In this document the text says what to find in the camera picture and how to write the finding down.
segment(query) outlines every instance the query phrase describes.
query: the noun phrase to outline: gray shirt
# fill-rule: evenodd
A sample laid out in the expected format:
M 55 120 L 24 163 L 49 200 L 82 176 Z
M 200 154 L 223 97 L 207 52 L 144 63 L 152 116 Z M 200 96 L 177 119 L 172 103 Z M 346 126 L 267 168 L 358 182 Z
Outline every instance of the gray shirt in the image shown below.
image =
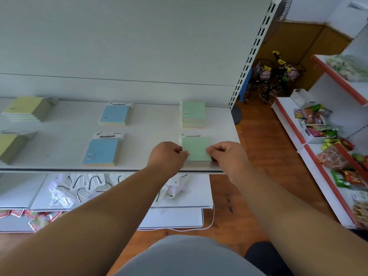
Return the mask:
M 265 276 L 242 256 L 216 240 L 168 236 L 128 261 L 114 276 Z

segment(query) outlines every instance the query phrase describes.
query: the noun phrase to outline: wooden wall panel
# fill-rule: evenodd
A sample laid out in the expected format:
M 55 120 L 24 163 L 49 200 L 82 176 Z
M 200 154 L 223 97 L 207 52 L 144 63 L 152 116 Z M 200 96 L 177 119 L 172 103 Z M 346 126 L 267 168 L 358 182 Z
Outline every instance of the wooden wall panel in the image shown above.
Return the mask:
M 334 29 L 325 26 L 315 42 L 307 50 L 305 56 L 300 63 L 306 68 L 303 76 L 296 81 L 295 88 L 304 88 L 309 90 L 313 84 L 323 74 L 323 70 L 316 67 L 316 64 L 311 60 L 311 56 L 319 55 L 334 55 L 341 53 L 352 39 L 340 34 Z
M 276 50 L 283 60 L 299 63 L 323 29 L 324 26 L 318 24 L 283 22 L 269 41 L 260 47 L 256 59 L 269 59 L 276 63 L 272 54 Z

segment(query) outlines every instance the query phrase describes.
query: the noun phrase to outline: white cable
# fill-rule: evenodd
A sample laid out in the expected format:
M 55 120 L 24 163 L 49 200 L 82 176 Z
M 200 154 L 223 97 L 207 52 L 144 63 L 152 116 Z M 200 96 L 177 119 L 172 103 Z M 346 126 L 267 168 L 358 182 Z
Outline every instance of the white cable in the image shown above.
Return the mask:
M 212 227 L 213 224 L 214 224 L 214 216 L 212 218 L 212 223 L 208 227 L 205 227 L 205 228 L 190 228 L 189 230 L 177 230 L 177 229 L 174 229 L 174 228 L 160 227 L 160 228 L 151 228 L 149 230 L 140 230 L 140 229 L 137 229 L 137 230 L 139 230 L 140 232 L 152 232 L 154 230 L 174 230 L 176 232 L 190 232 L 192 230 L 208 230 L 210 227 Z

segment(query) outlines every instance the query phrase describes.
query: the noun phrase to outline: store shelving unit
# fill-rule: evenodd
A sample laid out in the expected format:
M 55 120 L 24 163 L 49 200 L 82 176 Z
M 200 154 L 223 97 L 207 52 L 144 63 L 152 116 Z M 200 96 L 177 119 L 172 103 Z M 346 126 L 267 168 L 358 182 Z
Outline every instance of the store shelving unit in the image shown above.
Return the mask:
M 368 26 L 343 51 L 343 54 L 358 56 L 368 62 Z M 355 144 L 355 151 L 368 154 L 368 83 L 349 82 L 340 77 L 333 69 L 326 65 L 327 56 L 314 55 L 312 59 L 323 68 L 325 74 L 309 90 L 309 93 L 326 108 L 333 111 L 328 118 L 329 124 L 338 128 L 338 134 Z M 314 177 L 320 190 L 334 211 L 340 223 L 347 228 L 358 228 L 352 211 L 354 201 L 349 189 L 335 185 L 330 170 L 322 166 L 316 158 L 322 144 L 310 144 L 303 138 L 303 128 L 294 116 L 294 109 L 299 106 L 291 98 L 277 98 L 272 105 L 276 115 L 304 160 L 310 173 Z M 349 163 L 365 179 L 366 172 L 352 156 L 338 146 Z
M 181 134 L 239 142 L 230 110 L 280 1 L 52 0 L 52 14 L 44 0 L 32 0 L 31 10 L 27 0 L 4 2 L 0 111 L 21 95 L 60 101 L 41 124 L 0 116 L 2 130 L 38 131 L 0 167 L 8 177 L 0 178 L 0 208 L 70 210 L 50 206 L 58 173 L 132 173 L 155 145 L 179 143 Z M 179 103 L 188 99 L 206 104 L 200 132 L 181 129 Z M 105 102 L 136 103 L 128 126 L 98 124 Z M 117 165 L 81 165 L 91 136 L 111 130 L 127 133 Z M 203 208 L 213 207 L 209 174 L 222 171 L 185 163 L 180 172 L 191 174 L 186 191 L 153 204 L 140 228 L 203 226 Z M 2 218 L 0 232 L 30 231 L 28 221 Z

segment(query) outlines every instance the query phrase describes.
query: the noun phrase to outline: hand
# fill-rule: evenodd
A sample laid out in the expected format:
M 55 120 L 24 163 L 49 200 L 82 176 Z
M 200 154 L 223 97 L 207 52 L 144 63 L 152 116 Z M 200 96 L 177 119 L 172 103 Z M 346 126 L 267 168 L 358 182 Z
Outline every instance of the hand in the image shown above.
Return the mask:
M 218 162 L 221 169 L 233 183 L 232 179 L 234 176 L 251 167 L 246 152 L 240 143 L 231 141 L 219 142 L 207 147 L 206 152 Z
M 161 142 L 153 148 L 147 167 L 159 169 L 170 179 L 179 172 L 188 156 L 189 152 L 183 151 L 180 145 L 171 141 Z

